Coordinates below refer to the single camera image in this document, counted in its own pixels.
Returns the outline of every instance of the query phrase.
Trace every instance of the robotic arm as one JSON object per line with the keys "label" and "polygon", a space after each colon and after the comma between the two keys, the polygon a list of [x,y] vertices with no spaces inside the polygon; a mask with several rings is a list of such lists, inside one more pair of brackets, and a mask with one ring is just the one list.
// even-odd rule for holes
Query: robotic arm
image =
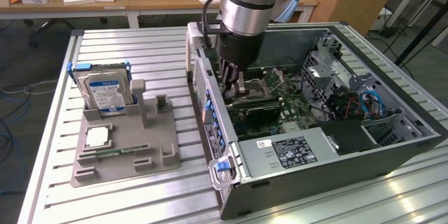
{"label": "robotic arm", "polygon": [[218,33],[216,50],[226,98],[247,95],[243,73],[259,57],[270,21],[284,20],[288,15],[290,19],[298,2],[299,0],[222,0],[220,24],[224,32]]}

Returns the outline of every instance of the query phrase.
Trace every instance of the green circuit board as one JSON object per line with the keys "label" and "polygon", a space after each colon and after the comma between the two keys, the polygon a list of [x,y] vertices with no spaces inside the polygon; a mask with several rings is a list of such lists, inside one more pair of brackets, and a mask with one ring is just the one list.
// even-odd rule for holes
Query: green circuit board
{"label": "green circuit board", "polygon": [[[240,140],[304,130],[318,122],[298,90],[295,73],[283,73],[279,69],[272,69],[260,80],[250,80],[246,88],[251,95],[236,99],[234,106],[228,108]],[[266,102],[251,105],[254,101],[260,100]],[[256,114],[255,118],[259,121],[248,123],[250,110],[262,111],[262,108],[268,108],[263,111],[264,115]]]}

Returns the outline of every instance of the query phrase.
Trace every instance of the floor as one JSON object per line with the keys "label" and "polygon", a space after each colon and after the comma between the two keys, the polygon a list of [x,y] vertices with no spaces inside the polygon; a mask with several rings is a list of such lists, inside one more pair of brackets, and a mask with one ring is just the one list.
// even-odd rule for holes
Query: floor
{"label": "floor", "polygon": [[[404,15],[410,12],[412,7],[419,4],[422,0],[414,0],[410,7],[404,10]],[[400,3],[400,0],[390,0],[387,7],[394,10]],[[438,7],[431,6],[424,13],[416,26],[407,29],[407,36],[400,36],[394,44],[395,53],[400,54],[419,33],[427,20],[434,16]],[[178,15],[178,16],[147,16],[142,18],[144,27],[156,26],[184,26],[187,22],[199,20],[199,15]],[[3,49],[0,61],[0,87],[12,84],[31,84],[44,80],[54,80],[59,76],[62,63],[66,54],[66,47],[71,35],[71,31],[63,25],[52,27],[40,37],[40,47],[30,48],[27,46],[27,35],[32,30],[43,24],[44,20],[35,20],[35,27],[27,27],[22,20],[16,20],[12,25],[0,30],[0,48]],[[108,18],[108,24],[100,24],[99,18],[80,18],[71,19],[72,24],[80,29],[116,29],[127,28],[128,21],[124,17]],[[432,38],[448,25],[448,17],[440,21],[436,28],[431,31],[427,39],[422,41],[422,45]],[[376,33],[370,33],[370,36],[379,38]],[[384,42],[390,43],[395,37],[379,39],[370,39],[374,45],[383,51],[387,48]],[[442,80],[447,80],[448,72],[448,44],[442,43],[442,48],[428,46],[415,59],[408,64],[410,70],[415,75],[419,84],[428,90],[428,92],[440,100],[444,105],[448,105],[447,85]],[[391,51],[387,52],[388,57],[394,59]],[[55,83],[38,86],[34,92],[43,92],[51,90]],[[24,99],[26,94],[15,94],[10,96],[15,99]],[[0,195],[0,223],[15,223],[18,221],[19,212],[24,192],[27,189],[28,179],[32,172],[34,160],[38,153],[39,142],[44,131],[48,110],[51,106],[52,93],[32,95],[30,99],[31,108],[27,115],[14,124],[10,129],[18,142],[22,146],[24,176],[15,183],[14,188],[7,189],[7,193]],[[6,115],[20,104],[18,101],[10,101],[0,97],[0,115]],[[8,149],[0,149],[0,158],[7,154]],[[14,152],[7,161],[0,164],[0,191],[11,184],[18,175],[20,175],[20,159]]]}

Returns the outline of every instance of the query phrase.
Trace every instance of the sticker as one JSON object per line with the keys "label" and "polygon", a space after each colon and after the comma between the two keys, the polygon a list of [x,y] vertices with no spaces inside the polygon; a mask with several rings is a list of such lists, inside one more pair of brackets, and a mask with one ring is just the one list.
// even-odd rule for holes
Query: sticker
{"label": "sticker", "polygon": [[272,146],[271,139],[258,141],[258,146],[259,148],[266,148],[266,147]]}
{"label": "sticker", "polygon": [[123,10],[126,9],[124,6],[104,6],[106,10]]}
{"label": "sticker", "polygon": [[288,169],[318,161],[306,138],[296,137],[272,143],[282,166]]}
{"label": "sticker", "polygon": [[124,109],[123,95],[118,91],[119,81],[91,82],[90,86],[99,110],[114,112]]}

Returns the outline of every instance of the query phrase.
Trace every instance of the wooden desk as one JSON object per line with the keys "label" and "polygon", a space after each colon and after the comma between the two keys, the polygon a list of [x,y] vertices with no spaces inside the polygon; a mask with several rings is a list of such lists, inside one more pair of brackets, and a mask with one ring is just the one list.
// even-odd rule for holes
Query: wooden desk
{"label": "wooden desk", "polygon": [[[300,0],[298,11],[302,11],[299,22],[308,22],[316,0]],[[210,7],[210,13],[218,13],[219,5]],[[130,27],[139,28],[139,15],[199,14],[203,4],[199,0],[116,0],[66,6],[63,0],[50,0],[48,4],[10,4],[0,0],[0,19],[75,18],[127,16]]]}

